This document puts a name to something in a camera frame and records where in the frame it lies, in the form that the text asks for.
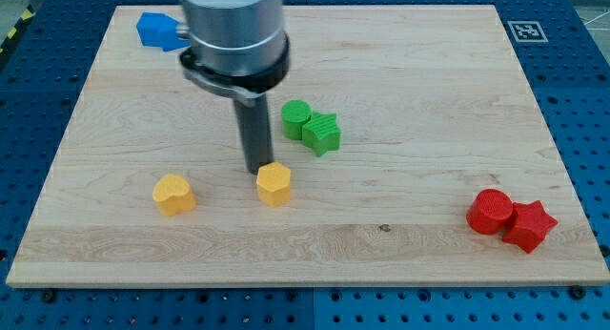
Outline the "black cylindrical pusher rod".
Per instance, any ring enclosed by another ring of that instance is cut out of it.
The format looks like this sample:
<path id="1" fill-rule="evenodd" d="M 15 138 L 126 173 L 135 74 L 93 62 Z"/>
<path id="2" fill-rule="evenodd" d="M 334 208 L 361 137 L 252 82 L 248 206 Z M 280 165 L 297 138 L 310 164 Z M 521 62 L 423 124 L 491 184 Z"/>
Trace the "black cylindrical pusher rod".
<path id="1" fill-rule="evenodd" d="M 235 100 L 234 111 L 246 168 L 251 174 L 257 174 L 261 166 L 274 161 L 266 94 L 256 98 L 252 106 L 246 106 Z"/>

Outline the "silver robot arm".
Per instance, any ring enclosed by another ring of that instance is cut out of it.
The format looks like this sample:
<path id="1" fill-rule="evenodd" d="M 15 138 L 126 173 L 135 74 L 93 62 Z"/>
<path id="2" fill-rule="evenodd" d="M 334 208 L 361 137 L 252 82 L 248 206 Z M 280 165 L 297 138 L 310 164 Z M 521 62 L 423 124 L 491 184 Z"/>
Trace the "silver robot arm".
<path id="1" fill-rule="evenodd" d="M 290 69 L 282 0 L 179 0 L 176 28 L 190 46 L 180 54 L 185 77 L 234 103 L 247 170 L 274 161 L 266 93 Z"/>

